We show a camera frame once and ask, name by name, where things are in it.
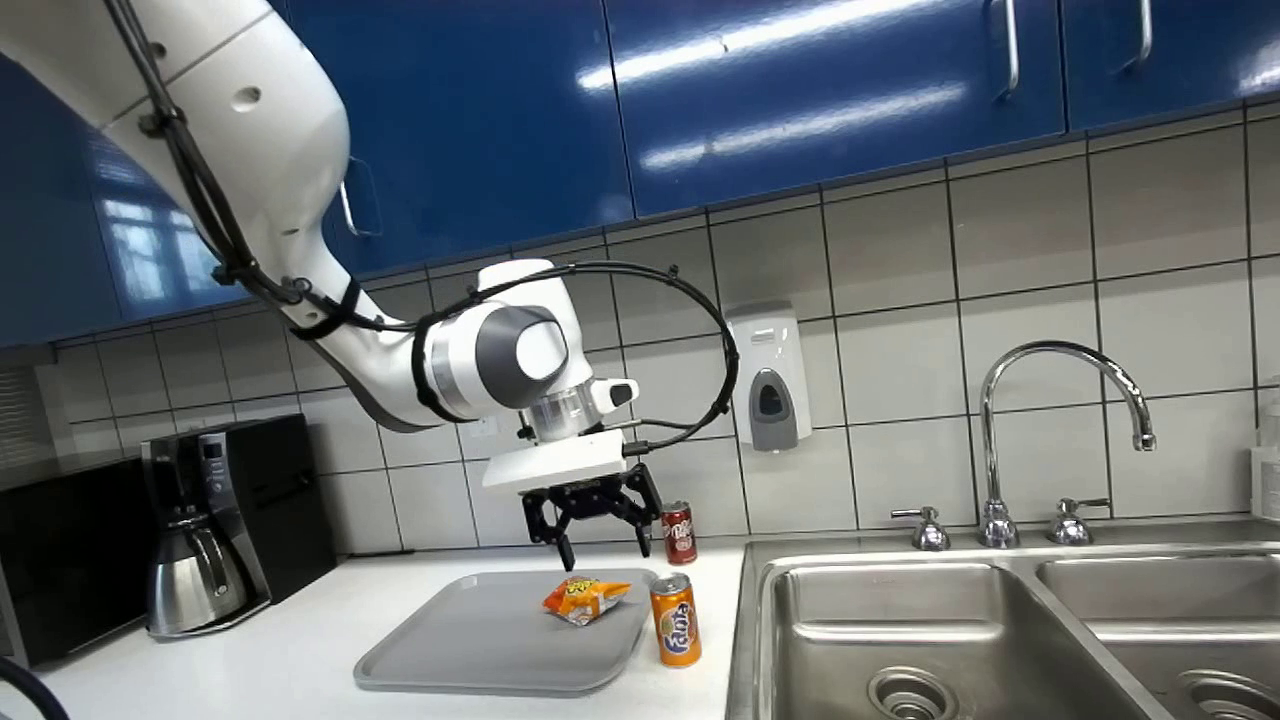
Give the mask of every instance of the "faucet handle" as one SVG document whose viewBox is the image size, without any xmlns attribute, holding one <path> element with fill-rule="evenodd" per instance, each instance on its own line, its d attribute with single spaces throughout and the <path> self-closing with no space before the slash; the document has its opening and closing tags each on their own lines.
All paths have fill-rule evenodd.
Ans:
<svg viewBox="0 0 1280 720">
<path fill-rule="evenodd" d="M 1047 542 L 1057 542 L 1057 546 L 1093 546 L 1087 523 L 1076 515 L 1082 510 L 1112 510 L 1112 499 L 1110 498 L 1087 498 L 1087 499 L 1066 498 L 1066 499 L 1057 499 L 1057 523 L 1052 523 Z"/>
<path fill-rule="evenodd" d="M 899 510 L 889 520 L 898 520 L 898 523 L 916 520 L 913 549 L 924 549 L 924 552 L 952 549 L 952 536 L 945 532 L 940 514 L 934 505 Z"/>
</svg>

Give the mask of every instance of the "sink basin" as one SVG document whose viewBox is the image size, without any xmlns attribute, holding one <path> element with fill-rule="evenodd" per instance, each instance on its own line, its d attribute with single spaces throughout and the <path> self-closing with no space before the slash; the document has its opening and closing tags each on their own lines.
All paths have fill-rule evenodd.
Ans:
<svg viewBox="0 0 1280 720">
<path fill-rule="evenodd" d="M 1173 715 L 1280 720 L 1276 556 L 1099 556 L 1038 575 Z"/>
<path fill-rule="evenodd" d="M 768 581 L 763 715 L 1139 715 L 997 563 L 796 563 Z"/>
</svg>

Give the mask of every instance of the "soap dispenser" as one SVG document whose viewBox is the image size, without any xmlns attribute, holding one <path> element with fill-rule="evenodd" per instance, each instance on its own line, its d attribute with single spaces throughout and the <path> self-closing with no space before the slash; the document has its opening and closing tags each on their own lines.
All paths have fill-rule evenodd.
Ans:
<svg viewBox="0 0 1280 720">
<path fill-rule="evenodd" d="M 731 313 L 728 329 L 740 347 L 731 395 L 740 440 L 762 453 L 796 449 L 812 437 L 812 418 L 792 304 Z"/>
</svg>

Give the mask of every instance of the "stainless steel sink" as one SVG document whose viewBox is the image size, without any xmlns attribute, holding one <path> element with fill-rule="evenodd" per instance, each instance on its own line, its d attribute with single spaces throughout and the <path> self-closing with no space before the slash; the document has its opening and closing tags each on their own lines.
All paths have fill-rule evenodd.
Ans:
<svg viewBox="0 0 1280 720">
<path fill-rule="evenodd" d="M 1040 581 L 1173 715 L 1280 715 L 1273 552 L 1052 561 Z"/>
<path fill-rule="evenodd" d="M 997 563 L 785 570 L 774 626 L 774 715 L 1139 715 Z"/>
<path fill-rule="evenodd" d="M 1093 549 L 751 546 L 731 720 L 1276 715 L 1280 527 L 1110 527 Z"/>
</svg>

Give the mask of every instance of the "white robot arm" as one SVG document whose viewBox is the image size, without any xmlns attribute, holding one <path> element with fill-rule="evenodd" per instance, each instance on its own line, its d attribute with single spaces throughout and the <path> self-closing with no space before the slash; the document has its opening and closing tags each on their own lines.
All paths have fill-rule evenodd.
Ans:
<svg viewBox="0 0 1280 720">
<path fill-rule="evenodd" d="M 656 515 L 636 466 L 656 443 L 602 430 L 640 388 L 591 376 L 550 261 L 491 266 L 467 304 L 425 321 L 382 313 L 337 266 L 322 216 L 347 170 L 347 116 L 269 0 L 0 0 L 0 55 L 175 196 L 221 256 L 221 281 L 278 304 L 371 420 L 417 433 L 519 413 L 536 449 L 497 458 L 484 483 L 519 493 L 533 542 L 556 546 L 566 563 L 568 515 L 611 514 L 636 536 Z M 715 323 L 728 382 L 702 424 L 676 424 L 685 437 L 728 409 L 736 347 Z M 622 487 L 636 487 L 645 510 L 625 505 Z"/>
</svg>

